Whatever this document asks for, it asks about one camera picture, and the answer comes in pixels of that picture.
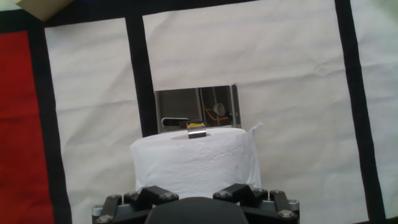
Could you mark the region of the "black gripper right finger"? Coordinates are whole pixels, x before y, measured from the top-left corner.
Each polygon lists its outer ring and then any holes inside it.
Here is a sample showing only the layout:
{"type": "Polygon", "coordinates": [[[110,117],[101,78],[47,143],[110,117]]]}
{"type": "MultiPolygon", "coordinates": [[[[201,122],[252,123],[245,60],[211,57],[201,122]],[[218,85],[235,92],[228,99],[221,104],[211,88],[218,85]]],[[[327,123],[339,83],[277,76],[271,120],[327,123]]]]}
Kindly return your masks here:
{"type": "Polygon", "coordinates": [[[267,191],[248,184],[233,184],[213,194],[215,200],[231,202],[248,223],[299,224],[300,203],[281,190],[267,191]]]}

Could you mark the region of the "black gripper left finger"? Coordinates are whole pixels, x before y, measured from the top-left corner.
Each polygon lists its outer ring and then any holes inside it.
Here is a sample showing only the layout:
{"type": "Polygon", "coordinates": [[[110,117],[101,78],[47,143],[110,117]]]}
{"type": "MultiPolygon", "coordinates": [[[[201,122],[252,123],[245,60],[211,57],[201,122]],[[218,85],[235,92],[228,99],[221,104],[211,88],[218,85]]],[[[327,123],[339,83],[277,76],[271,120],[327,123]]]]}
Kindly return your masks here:
{"type": "Polygon", "coordinates": [[[156,185],[141,187],[124,195],[112,194],[103,204],[92,207],[92,224],[144,223],[153,208],[178,199],[178,194],[156,185]]]}

